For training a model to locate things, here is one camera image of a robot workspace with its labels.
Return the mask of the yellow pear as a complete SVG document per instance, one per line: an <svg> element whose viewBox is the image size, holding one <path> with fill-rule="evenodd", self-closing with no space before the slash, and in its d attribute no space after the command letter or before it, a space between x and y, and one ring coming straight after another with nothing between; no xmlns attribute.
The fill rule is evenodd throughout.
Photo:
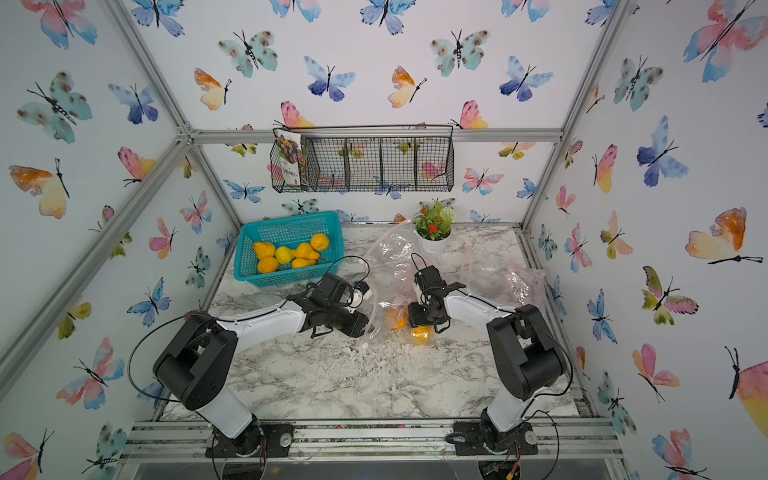
<svg viewBox="0 0 768 480"><path fill-rule="evenodd" d="M295 257L304 260L317 261L320 258L320 254L309 243L301 243L295 249Z"/></svg>
<svg viewBox="0 0 768 480"><path fill-rule="evenodd" d="M263 259L260 259L257 265L257 271L259 274L262 274L262 275L275 273L279 270L279 268L280 268L280 263L273 256L268 256Z"/></svg>

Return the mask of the yellow-green pear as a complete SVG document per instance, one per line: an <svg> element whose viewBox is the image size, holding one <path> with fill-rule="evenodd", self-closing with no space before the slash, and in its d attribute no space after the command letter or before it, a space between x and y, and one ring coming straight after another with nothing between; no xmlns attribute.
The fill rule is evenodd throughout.
<svg viewBox="0 0 768 480"><path fill-rule="evenodd" d="M285 246L278 247L275 251L275 258L280 265L288 265L296 258L296 252Z"/></svg>

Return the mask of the orange pear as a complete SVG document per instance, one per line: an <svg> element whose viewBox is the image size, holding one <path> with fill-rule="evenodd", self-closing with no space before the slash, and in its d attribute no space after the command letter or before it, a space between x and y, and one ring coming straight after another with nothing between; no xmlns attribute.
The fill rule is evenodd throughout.
<svg viewBox="0 0 768 480"><path fill-rule="evenodd" d="M269 242L254 242L252 248L258 260L264 260L276 255L276 246Z"/></svg>

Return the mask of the clear zip-top bag with pears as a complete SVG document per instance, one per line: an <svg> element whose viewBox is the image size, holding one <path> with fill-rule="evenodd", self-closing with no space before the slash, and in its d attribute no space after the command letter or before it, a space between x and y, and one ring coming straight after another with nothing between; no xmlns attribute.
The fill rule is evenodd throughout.
<svg viewBox="0 0 768 480"><path fill-rule="evenodd" d="M460 269L460 282L470 294L491 303L511 307L546 306L546 278L543 270L528 268L488 249L467 247Z"/></svg>

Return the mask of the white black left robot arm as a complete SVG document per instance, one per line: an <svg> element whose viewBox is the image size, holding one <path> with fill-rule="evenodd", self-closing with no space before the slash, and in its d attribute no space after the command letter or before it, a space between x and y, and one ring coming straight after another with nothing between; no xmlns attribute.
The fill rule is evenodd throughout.
<svg viewBox="0 0 768 480"><path fill-rule="evenodd" d="M360 338L369 317L360 310L373 297L364 281L354 284L326 273L278 304L245 314L215 317L192 311L153 365L153 375L189 411L235 443L262 438L257 417L227 386L234 359L277 337L339 332Z"/></svg>

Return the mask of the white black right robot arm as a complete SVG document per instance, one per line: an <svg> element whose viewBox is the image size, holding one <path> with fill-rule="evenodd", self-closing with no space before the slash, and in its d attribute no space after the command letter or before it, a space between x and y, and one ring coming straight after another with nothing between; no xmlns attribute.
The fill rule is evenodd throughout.
<svg viewBox="0 0 768 480"><path fill-rule="evenodd" d="M498 305L460 282L447 283L434 266L417 270L414 291L411 326L431 327L440 334L458 321L487 334L502 384L481 415L480 425L490 441L521 430L533 403L551 396L549 388L561 376L573 374L567 353L536 306Z"/></svg>

